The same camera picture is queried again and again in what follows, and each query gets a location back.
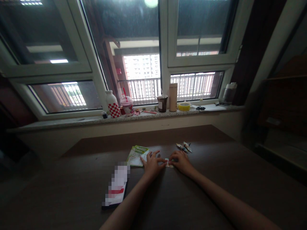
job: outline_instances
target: table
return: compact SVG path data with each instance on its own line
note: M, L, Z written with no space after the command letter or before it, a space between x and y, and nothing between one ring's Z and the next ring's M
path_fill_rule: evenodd
M134 145L161 150L191 144L191 163L282 229L307 229L307 188L214 126L187 127L80 140L13 199L0 229L99 229L112 210L101 202L114 166ZM127 192L143 174L132 168ZM193 181L165 168L146 192L132 229L234 229Z

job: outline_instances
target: yellow tape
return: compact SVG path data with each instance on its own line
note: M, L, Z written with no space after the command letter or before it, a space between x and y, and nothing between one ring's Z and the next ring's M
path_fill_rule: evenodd
M182 102L178 104L178 109L181 111L189 111L191 104L188 102Z

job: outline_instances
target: window frame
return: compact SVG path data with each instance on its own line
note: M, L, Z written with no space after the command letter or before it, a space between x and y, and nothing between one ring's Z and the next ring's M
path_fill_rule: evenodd
M103 76L103 70L101 68L100 62L96 50L94 48L95 44L92 41L92 37L89 32L87 21L83 12L81 2L79 0L67 0L71 17L73 18L74 24L76 26L77 36L82 43L84 48L87 61L91 66L91 71L87 73L71 73L71 74L55 74L55 75L39 75L39 76L26 76L26 77L14 77L10 78L10 82L17 90L17 92L24 99L29 108L33 111L39 121L44 120L54 120L54 119L67 119L67 118L80 118L88 116L100 116L101 110L91 110L91 111L76 111L76 112L66 112L58 114L47 114L38 102L37 98L33 95L32 91L29 89L27 84L35 83L55 83L64 81L81 81L81 80L93 80L99 100L103 108L107 111L108 106L106 103L106 93L107 85ZM216 99L206 99L204 101L192 101L193 105L201 104L212 104L218 102L223 97L223 89L230 83L232 73L234 70L234 64L227 65L199 65L199 66L178 66L169 67L168 66L168 1L159 1L159 20L160 20L160 68L161 68L161 87L165 94L169 95L169 84L171 74L184 74L184 73L197 73L197 72L214 72L214 71L224 71L223 80L219 89L219 94ZM154 105L143 105L135 106L136 108L152 108Z
M239 0L225 54L177 57L179 0L168 1L168 67L235 63L254 0Z
M44 74L85 73L92 71L82 41L78 35L77 26L70 12L68 2L66 0L54 0L54 3L61 15L78 61L56 65L52 63L18 65L6 49L4 43L0 40L0 69L5 73L5 77L13 78Z
M87 61L91 65L91 72L89 73L70 73L70 74L55 74L55 75L40 75L40 76L28 76L22 78L9 78L9 81L24 99L25 103L29 106L32 112L36 115L39 121L55 120L55 119L68 119L68 118L80 118L88 116L99 116L101 110L90 110L90 111L76 111L76 112L65 112L56 114L47 114L42 107L41 103L38 102L32 91L29 89L27 84L36 83L55 83L64 81L81 81L81 80L92 80L94 82L99 101L102 107L107 111L108 108L106 103L106 90L105 81L103 78L100 64L96 56L96 52L91 40L91 36L87 27L85 17L83 15L82 7L78 0L67 0L71 17L76 25L76 32L84 47Z

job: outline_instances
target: red straw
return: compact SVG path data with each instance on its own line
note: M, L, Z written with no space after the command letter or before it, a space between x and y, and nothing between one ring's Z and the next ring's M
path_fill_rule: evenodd
M128 99L127 99L127 94L126 94L126 90L125 90L125 87L123 87L123 90L124 90L124 93L125 93L125 97L126 97L126 102L128 102Z

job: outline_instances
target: pen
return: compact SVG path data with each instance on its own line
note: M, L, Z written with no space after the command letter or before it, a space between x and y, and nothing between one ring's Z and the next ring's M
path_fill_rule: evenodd
M153 113L153 114L157 114L156 112L151 112L151 111L144 111L145 113Z

